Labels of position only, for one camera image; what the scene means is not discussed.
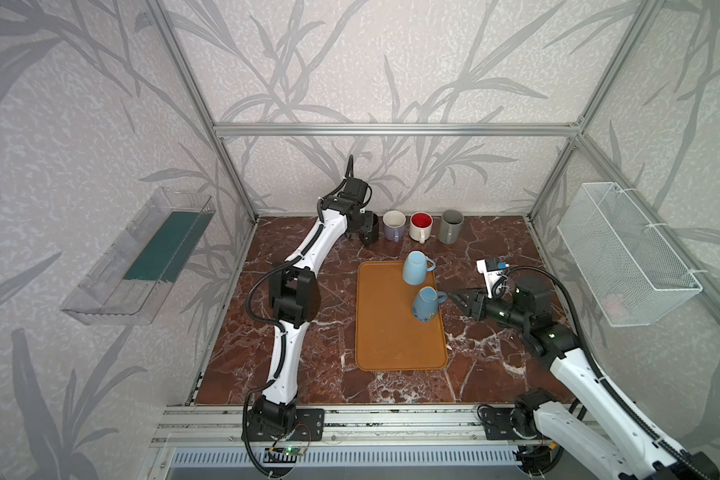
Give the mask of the black mug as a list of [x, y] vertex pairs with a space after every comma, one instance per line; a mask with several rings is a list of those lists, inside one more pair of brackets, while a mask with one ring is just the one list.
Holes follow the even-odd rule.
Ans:
[[365, 247], [369, 247], [379, 239], [379, 217], [376, 213], [366, 211], [363, 213], [362, 220], [359, 238]]

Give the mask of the lilac mug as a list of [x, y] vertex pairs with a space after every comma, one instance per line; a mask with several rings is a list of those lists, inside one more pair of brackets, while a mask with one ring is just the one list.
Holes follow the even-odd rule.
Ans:
[[394, 243], [401, 242], [405, 236], [406, 220], [406, 215], [401, 211], [387, 211], [382, 217], [385, 239]]

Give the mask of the white mug red inside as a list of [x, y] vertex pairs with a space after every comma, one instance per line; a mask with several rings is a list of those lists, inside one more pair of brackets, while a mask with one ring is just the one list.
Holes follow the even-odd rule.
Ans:
[[412, 240], [424, 244], [430, 237], [433, 227], [433, 217], [425, 212], [417, 212], [411, 216], [409, 236]]

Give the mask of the grey mug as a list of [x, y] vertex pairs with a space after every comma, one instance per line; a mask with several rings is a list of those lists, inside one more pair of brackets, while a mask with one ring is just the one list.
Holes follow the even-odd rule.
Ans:
[[454, 209], [444, 211], [440, 219], [438, 240], [445, 245], [454, 244], [459, 238], [463, 223], [462, 212]]

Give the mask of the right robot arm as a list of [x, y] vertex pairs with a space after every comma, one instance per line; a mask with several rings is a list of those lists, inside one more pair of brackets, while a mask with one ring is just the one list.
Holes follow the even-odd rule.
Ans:
[[505, 416], [524, 439], [545, 437], [570, 453], [599, 479], [718, 479], [720, 471], [704, 453], [691, 453], [635, 406], [601, 370], [576, 331], [577, 313], [568, 325], [555, 320], [552, 298], [560, 280], [532, 266], [481, 260], [482, 288], [449, 293], [465, 315], [493, 319], [513, 329], [531, 355], [561, 382], [575, 400], [564, 406], [544, 389], [515, 400]]

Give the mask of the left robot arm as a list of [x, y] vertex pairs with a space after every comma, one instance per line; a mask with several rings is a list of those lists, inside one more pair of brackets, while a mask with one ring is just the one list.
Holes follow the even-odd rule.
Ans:
[[274, 328], [274, 347], [267, 382], [244, 399], [245, 442], [282, 438], [296, 428], [302, 345], [321, 303], [318, 272], [340, 237], [356, 234], [365, 246], [378, 241], [378, 215], [367, 208], [371, 198], [372, 188], [354, 175], [349, 157], [339, 185], [318, 199], [307, 237], [249, 291], [246, 314]]

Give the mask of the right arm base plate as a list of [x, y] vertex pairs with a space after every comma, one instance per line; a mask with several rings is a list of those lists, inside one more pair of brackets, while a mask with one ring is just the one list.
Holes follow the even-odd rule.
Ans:
[[525, 416], [512, 406], [481, 404], [476, 413], [487, 440], [534, 440], [538, 436]]

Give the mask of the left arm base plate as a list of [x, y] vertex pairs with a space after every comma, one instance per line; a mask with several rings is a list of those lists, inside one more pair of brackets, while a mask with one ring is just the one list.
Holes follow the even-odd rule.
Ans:
[[325, 423], [325, 410], [312, 408], [258, 407], [246, 412], [243, 439], [264, 442], [285, 438], [296, 441], [320, 441]]

